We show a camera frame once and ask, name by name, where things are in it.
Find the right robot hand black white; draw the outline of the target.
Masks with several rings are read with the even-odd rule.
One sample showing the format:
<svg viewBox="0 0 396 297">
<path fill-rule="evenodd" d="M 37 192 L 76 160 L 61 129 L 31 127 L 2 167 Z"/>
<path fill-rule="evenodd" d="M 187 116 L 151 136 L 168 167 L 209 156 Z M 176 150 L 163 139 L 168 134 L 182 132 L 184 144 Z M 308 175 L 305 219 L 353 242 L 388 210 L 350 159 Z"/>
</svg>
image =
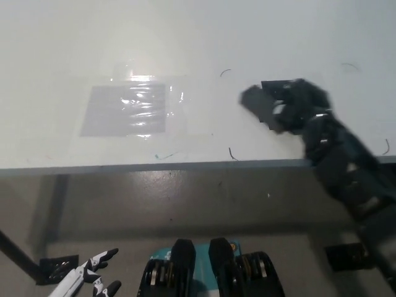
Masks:
<svg viewBox="0 0 396 297">
<path fill-rule="evenodd" d="M 305 80 L 276 80 L 273 95 L 282 110 L 275 119 L 284 131 L 299 133 L 314 115 L 331 109 L 327 92 Z"/>
</svg>

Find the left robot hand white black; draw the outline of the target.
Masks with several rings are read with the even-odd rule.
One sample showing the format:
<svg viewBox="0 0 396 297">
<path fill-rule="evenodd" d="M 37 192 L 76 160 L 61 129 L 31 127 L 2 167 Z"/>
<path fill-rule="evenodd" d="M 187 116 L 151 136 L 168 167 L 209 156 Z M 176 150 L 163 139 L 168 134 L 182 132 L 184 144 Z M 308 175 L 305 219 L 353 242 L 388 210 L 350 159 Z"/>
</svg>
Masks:
<svg viewBox="0 0 396 297">
<path fill-rule="evenodd" d="M 104 251 L 72 269 L 50 293 L 49 297 L 76 296 L 84 283 L 93 285 L 92 296 L 114 297 L 122 283 L 119 280 L 115 280 L 105 287 L 102 276 L 97 274 L 97 270 L 104 269 L 108 265 L 108 261 L 118 251 L 118 248 Z"/>
</svg>

